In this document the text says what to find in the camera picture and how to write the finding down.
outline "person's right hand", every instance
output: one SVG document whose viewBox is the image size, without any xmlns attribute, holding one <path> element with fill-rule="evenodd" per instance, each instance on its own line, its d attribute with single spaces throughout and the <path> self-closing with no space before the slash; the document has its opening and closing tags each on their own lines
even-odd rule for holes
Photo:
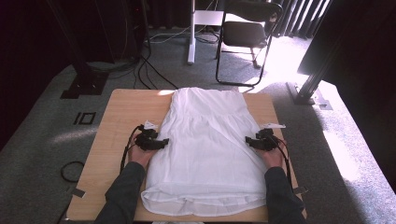
<svg viewBox="0 0 396 224">
<path fill-rule="evenodd" d="M 282 150 L 284 146 L 285 145 L 283 145 L 283 143 L 279 145 L 279 147 L 282 148 Z M 282 153 L 279 151 L 279 148 L 274 148 L 271 151 L 256 149 L 256 152 L 260 155 L 260 157 L 264 161 L 267 169 L 277 166 L 282 167 L 284 159 Z"/>
</svg>

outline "dark sleeve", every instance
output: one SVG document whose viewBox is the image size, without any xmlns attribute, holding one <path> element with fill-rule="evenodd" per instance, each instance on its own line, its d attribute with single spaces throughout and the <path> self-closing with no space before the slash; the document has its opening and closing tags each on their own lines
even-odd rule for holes
<svg viewBox="0 0 396 224">
<path fill-rule="evenodd" d="M 106 204 L 94 223 L 132 223 L 145 176 L 142 165 L 129 162 L 106 192 Z"/>
<path fill-rule="evenodd" d="M 303 202 L 293 194 L 285 172 L 280 167 L 265 173 L 269 224 L 306 223 L 302 215 Z"/>
</svg>

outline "gray carpet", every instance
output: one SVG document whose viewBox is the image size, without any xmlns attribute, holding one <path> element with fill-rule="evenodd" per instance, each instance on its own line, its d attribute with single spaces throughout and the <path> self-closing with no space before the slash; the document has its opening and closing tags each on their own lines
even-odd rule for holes
<svg viewBox="0 0 396 224">
<path fill-rule="evenodd" d="M 325 82 L 319 87 L 333 110 L 295 105 L 290 98 L 286 82 L 304 82 L 306 76 L 295 71 L 309 42 L 275 39 L 265 77 L 253 90 L 216 82 L 216 45 L 197 42 L 195 64 L 187 65 L 188 43 L 185 38 L 174 38 L 152 44 L 148 61 L 179 88 L 265 92 L 273 97 L 279 122 L 287 126 L 283 134 L 297 180 L 309 189 L 303 196 L 308 223 L 396 223 L 396 197 L 336 88 Z M 235 57 L 224 59 L 223 65 L 222 74 L 235 80 L 248 81 L 259 73 L 250 62 L 241 63 Z M 145 89 L 139 80 L 134 84 L 136 72 L 112 73 L 102 95 L 80 96 L 77 100 L 60 99 L 75 76 L 72 66 L 51 81 L 1 151 L 0 223 L 58 222 L 76 185 L 61 178 L 62 166 L 86 160 L 113 90 Z M 148 69 L 148 73 L 158 89 L 173 89 L 153 70 Z M 144 70 L 141 74 L 149 83 Z M 86 113 L 83 123 L 89 123 L 95 113 L 92 124 L 78 124 L 78 113 Z M 70 178 L 78 178 L 80 172 L 78 165 L 66 171 Z"/>
</svg>

